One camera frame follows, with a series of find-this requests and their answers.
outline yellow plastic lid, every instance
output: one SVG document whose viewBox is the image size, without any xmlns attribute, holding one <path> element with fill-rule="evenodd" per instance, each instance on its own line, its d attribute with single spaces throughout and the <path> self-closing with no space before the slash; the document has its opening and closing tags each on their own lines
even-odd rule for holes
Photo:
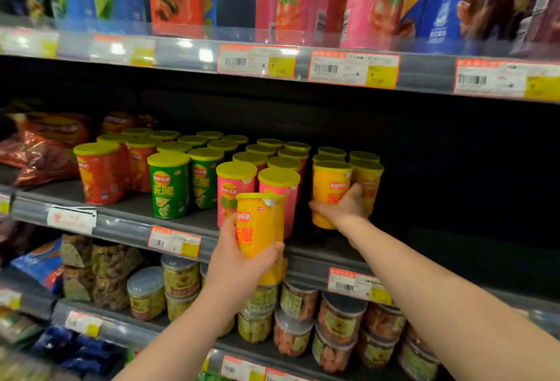
<svg viewBox="0 0 560 381">
<path fill-rule="evenodd" d="M 195 161 L 214 161 L 223 158 L 223 151 L 213 148 L 196 148 L 189 151 L 189 155 Z"/>
<path fill-rule="evenodd" d="M 277 188 L 292 188 L 299 185 L 300 176 L 293 170 L 269 167 L 260 171 L 259 181 Z"/>
<path fill-rule="evenodd" d="M 136 137 L 127 140 L 126 144 L 127 147 L 129 148 L 154 148 L 158 146 L 158 140 L 152 139 L 150 137 L 148 138 Z"/>
<path fill-rule="evenodd" d="M 180 135 L 176 130 L 156 130 L 150 133 L 151 138 L 159 139 L 160 141 L 174 141 Z"/>
<path fill-rule="evenodd" d="M 284 146 L 284 141 L 281 141 L 279 139 L 258 139 L 256 143 L 267 147 L 274 147 L 277 150 Z"/>
<path fill-rule="evenodd" d="M 121 133 L 105 133 L 97 137 L 98 142 L 112 142 L 114 144 L 124 144 L 128 136 Z"/>
<path fill-rule="evenodd" d="M 303 150 L 283 148 L 282 150 L 278 150 L 278 156 L 286 158 L 296 158 L 298 160 L 306 160 L 309 158 L 309 153 Z"/>
<path fill-rule="evenodd" d="M 221 139 L 223 136 L 222 132 L 215 132 L 213 130 L 207 130 L 205 132 L 198 132 L 197 135 L 204 136 L 208 139 Z"/>
<path fill-rule="evenodd" d="M 226 141 L 224 139 L 218 139 L 218 140 L 208 142 L 206 144 L 206 147 L 215 150 L 234 151 L 237 149 L 238 145 L 239 144 L 235 141 Z"/>
<path fill-rule="evenodd" d="M 267 156 L 264 154 L 257 154 L 256 152 L 236 152 L 233 156 L 234 161 L 245 161 L 256 166 L 262 166 L 267 162 Z"/>
<path fill-rule="evenodd" d="M 178 142 L 185 142 L 186 144 L 194 145 L 205 145 L 208 142 L 208 138 L 204 136 L 199 136 L 195 134 L 188 134 L 186 136 L 181 136 L 177 139 Z"/>
<path fill-rule="evenodd" d="M 336 157 L 334 155 L 331 154 L 315 154 L 313 156 L 313 162 L 314 163 L 319 163 L 321 161 L 341 161 L 341 162 L 346 162 L 344 160 L 344 157 Z"/>
<path fill-rule="evenodd" d="M 341 161 L 320 161 L 315 163 L 315 170 L 329 173 L 350 173 L 352 165 Z"/>
<path fill-rule="evenodd" d="M 237 200 L 285 200 L 286 197 L 272 192 L 244 192 L 237 194 Z"/>
<path fill-rule="evenodd" d="M 158 152 L 167 152 L 167 151 L 175 151 L 175 152 L 187 152 L 193 146 L 191 144 L 187 144 L 186 142 L 163 142 L 157 146 Z"/>
<path fill-rule="evenodd" d="M 256 172 L 256 166 L 245 161 L 223 162 L 216 167 L 216 173 L 224 179 L 253 179 L 256 176 Z"/>
<path fill-rule="evenodd" d="M 311 145 L 304 144 L 303 142 L 286 142 L 284 144 L 284 148 L 288 150 L 298 150 L 298 151 L 305 151 L 309 152 L 312 149 Z"/>
<path fill-rule="evenodd" d="M 224 141 L 234 141 L 240 145 L 247 144 L 249 140 L 248 137 L 241 134 L 227 134 L 226 136 L 223 136 L 222 139 Z"/>
<path fill-rule="evenodd" d="M 340 148 L 332 148 L 332 147 L 319 147 L 317 148 L 317 154 L 327 154 L 327 155 L 334 155 L 336 157 L 346 157 L 346 151 L 341 150 Z"/>
<path fill-rule="evenodd" d="M 256 152 L 257 154 L 264 154 L 267 157 L 272 157 L 276 154 L 276 148 L 268 145 L 252 144 L 245 147 L 245 151 Z"/>
<path fill-rule="evenodd" d="M 359 160 L 368 160 L 368 161 L 375 161 L 379 162 L 380 158 L 379 155 L 374 154 L 373 152 L 366 152 L 366 151 L 352 151 L 350 153 L 350 159 L 359 159 Z"/>
<path fill-rule="evenodd" d="M 90 142 L 74 147 L 74 154 L 83 156 L 107 155 L 119 149 L 119 145 L 113 142 Z"/>
<path fill-rule="evenodd" d="M 127 136 L 149 136 L 153 132 L 153 129 L 147 127 L 132 127 L 130 129 L 124 129 L 122 134 Z"/>
<path fill-rule="evenodd" d="M 279 169 L 301 170 L 301 161 L 295 158 L 286 157 L 270 157 L 267 161 L 267 167 L 277 167 Z"/>
<path fill-rule="evenodd" d="M 379 174 L 383 173 L 385 167 L 379 164 L 377 161 L 369 161 L 369 160 L 361 160 L 356 159 L 351 162 L 353 167 L 359 167 L 363 170 L 369 170 L 371 172 L 378 172 Z"/>
<path fill-rule="evenodd" d="M 184 152 L 158 152 L 148 157 L 148 164 L 154 167 L 180 167 L 188 164 L 190 157 Z"/>
</svg>

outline forearm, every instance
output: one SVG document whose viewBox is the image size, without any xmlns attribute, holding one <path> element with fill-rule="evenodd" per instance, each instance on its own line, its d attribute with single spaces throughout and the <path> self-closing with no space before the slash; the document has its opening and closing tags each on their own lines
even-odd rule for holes
<svg viewBox="0 0 560 381">
<path fill-rule="evenodd" d="M 116 381 L 193 381 L 221 330 L 233 315 L 220 296 L 203 289 L 172 322 L 115 378 Z"/>
<path fill-rule="evenodd" d="M 499 299 L 365 219 L 340 230 L 455 379 L 560 379 L 560 344 Z"/>
</svg>

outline hand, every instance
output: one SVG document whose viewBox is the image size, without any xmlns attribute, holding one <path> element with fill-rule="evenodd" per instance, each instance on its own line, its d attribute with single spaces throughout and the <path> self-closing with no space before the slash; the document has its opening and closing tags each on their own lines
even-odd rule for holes
<svg viewBox="0 0 560 381">
<path fill-rule="evenodd" d="M 325 216 L 344 235 L 357 219 L 367 219 L 362 204 L 363 186 L 355 183 L 337 204 L 312 201 L 309 207 Z"/>
<path fill-rule="evenodd" d="M 259 279 L 272 268 L 284 250 L 284 243 L 274 243 L 251 259 L 245 257 L 235 239 L 236 217 L 237 213 L 234 213 L 223 222 L 202 290 L 220 298 L 219 306 L 231 313 L 226 322 L 245 307 Z"/>
</svg>

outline green chip canister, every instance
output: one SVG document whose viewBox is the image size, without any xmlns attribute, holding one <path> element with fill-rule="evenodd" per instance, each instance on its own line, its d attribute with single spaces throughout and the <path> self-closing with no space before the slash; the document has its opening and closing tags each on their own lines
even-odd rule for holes
<svg viewBox="0 0 560 381">
<path fill-rule="evenodd" d="M 190 192 L 189 160 L 187 154 L 174 151 L 148 157 L 154 216 L 177 219 L 186 214 Z"/>
<path fill-rule="evenodd" d="M 218 175 L 216 167 L 223 160 L 223 151 L 197 148 L 189 151 L 192 160 L 192 188 L 198 208 L 216 208 L 218 205 Z"/>
</svg>

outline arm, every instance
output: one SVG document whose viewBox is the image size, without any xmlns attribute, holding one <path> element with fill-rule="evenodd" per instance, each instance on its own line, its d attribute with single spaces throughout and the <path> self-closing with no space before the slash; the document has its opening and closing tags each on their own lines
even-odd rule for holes
<svg viewBox="0 0 560 381">
<path fill-rule="evenodd" d="M 236 215 L 223 223 L 206 284 L 194 303 L 114 378 L 115 381 L 193 381 L 220 332 L 241 311 L 259 279 L 281 256 L 276 243 L 247 259 L 235 239 Z"/>
<path fill-rule="evenodd" d="M 375 228 L 362 187 L 340 203 L 312 202 L 360 252 L 457 381 L 557 381 L 560 342 L 508 305 Z"/>
</svg>

